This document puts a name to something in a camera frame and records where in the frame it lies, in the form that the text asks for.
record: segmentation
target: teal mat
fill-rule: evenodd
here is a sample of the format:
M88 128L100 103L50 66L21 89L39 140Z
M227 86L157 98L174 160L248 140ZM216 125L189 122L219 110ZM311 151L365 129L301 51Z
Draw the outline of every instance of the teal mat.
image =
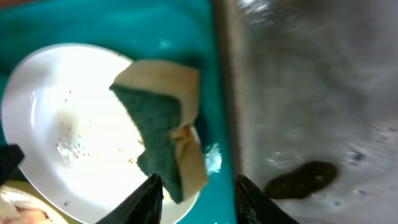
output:
M196 127L203 144L209 184L180 223L236 223L210 3L207 0L52 0L2 9L2 90L9 73L26 55L65 42L99 45L134 60L162 58L201 69L201 109Z

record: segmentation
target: sink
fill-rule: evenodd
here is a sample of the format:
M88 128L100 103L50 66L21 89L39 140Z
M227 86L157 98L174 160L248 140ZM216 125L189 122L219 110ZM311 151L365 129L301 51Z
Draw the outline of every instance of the sink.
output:
M310 161L326 188L275 200L300 223L398 219L398 2L213 1L234 173L263 188Z

